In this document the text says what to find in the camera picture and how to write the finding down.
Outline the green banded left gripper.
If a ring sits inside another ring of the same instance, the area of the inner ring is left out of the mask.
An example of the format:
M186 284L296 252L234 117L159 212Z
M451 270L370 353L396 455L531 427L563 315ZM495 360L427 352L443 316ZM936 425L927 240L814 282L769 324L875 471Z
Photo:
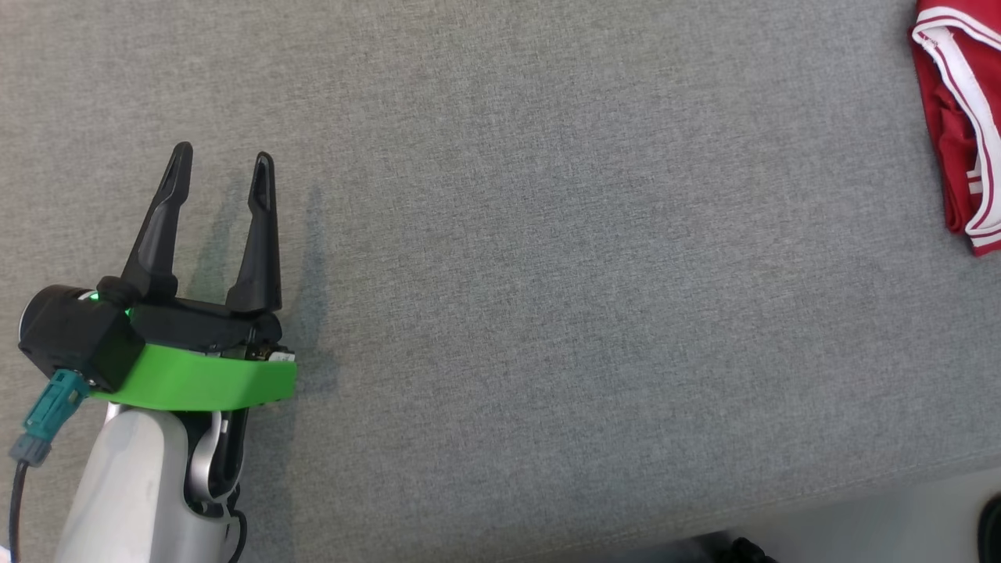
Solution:
M246 248L225 302L174 298L192 163L191 143L176 144L122 271L140 298L151 299L124 310L128 334L143 346L113 356L110 377L87 382L112 403L176 414L188 434L186 500L219 504L239 487L249 409L292 395L296 357L280 343L278 197L265 151L255 158Z

